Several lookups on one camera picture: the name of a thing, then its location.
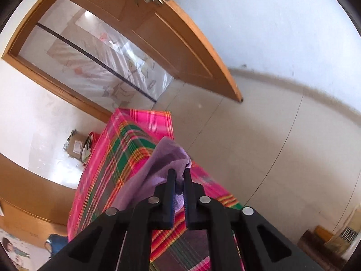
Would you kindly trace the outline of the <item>plastic sheet door curtain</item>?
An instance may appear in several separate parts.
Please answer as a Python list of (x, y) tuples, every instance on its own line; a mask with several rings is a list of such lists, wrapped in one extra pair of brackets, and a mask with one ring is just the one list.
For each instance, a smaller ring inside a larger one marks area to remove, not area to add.
[(151, 109), (173, 80), (128, 38), (69, 0), (45, 12), (19, 55), (108, 111)]

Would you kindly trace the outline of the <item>purple garment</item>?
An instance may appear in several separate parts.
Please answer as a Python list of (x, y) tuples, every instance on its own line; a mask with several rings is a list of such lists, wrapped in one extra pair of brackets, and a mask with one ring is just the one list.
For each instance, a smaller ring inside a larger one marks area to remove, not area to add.
[(140, 170), (124, 182), (112, 203), (118, 210), (134, 207), (166, 182), (169, 169), (176, 171), (174, 227), (152, 233), (150, 270), (211, 270), (206, 232), (188, 231), (185, 225), (182, 175), (191, 165), (185, 150), (164, 137)]

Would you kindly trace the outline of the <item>blue printed bag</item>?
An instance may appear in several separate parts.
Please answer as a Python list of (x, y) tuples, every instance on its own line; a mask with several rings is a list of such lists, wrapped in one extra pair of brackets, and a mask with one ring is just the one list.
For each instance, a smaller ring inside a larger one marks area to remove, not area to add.
[(56, 255), (63, 247), (68, 244), (67, 236), (60, 236), (58, 234), (50, 234), (44, 243), (44, 247), (48, 253), (50, 253), (50, 257)]

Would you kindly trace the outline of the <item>pink plaid table cloth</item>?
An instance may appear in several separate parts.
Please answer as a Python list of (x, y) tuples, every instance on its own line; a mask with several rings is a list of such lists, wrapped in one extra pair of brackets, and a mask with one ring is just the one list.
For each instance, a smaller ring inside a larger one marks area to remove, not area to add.
[[(164, 137), (174, 142), (171, 113), (117, 109), (111, 116), (87, 162), (67, 222), (67, 236), (75, 238), (106, 209), (116, 194), (137, 173)], [(192, 181), (226, 207), (241, 209), (239, 201), (192, 159)]]

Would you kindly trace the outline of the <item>red plastic crate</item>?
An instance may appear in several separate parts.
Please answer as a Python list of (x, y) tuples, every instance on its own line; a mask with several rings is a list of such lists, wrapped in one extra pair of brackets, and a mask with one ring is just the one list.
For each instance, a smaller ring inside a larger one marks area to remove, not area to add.
[(92, 131), (86, 138), (82, 152), (81, 152), (81, 162), (84, 166), (89, 161), (90, 155), (92, 154), (92, 151), (94, 150), (95, 145), (97, 144), (97, 141), (99, 140), (99, 137), (100, 137), (99, 133)]

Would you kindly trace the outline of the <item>wooden door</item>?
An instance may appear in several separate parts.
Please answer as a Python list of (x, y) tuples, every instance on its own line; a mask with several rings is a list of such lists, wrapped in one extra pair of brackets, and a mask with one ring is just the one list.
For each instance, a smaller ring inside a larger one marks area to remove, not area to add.
[(172, 77), (237, 102), (234, 78), (194, 21), (173, 0), (70, 0), (148, 54)]

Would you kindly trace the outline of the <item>cardboard box with label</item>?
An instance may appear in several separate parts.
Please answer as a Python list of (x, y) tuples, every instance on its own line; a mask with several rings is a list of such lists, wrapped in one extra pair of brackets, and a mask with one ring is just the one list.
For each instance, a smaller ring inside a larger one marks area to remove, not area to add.
[(85, 146), (87, 136), (72, 130), (70, 136), (67, 138), (63, 149), (68, 153), (71, 158), (81, 160), (82, 151)]

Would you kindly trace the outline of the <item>cartoon children wall poster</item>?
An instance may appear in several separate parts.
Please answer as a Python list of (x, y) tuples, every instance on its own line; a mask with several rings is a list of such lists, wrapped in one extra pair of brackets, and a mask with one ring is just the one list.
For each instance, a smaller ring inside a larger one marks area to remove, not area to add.
[(50, 253), (0, 230), (1, 245), (18, 270), (38, 270), (49, 259)]

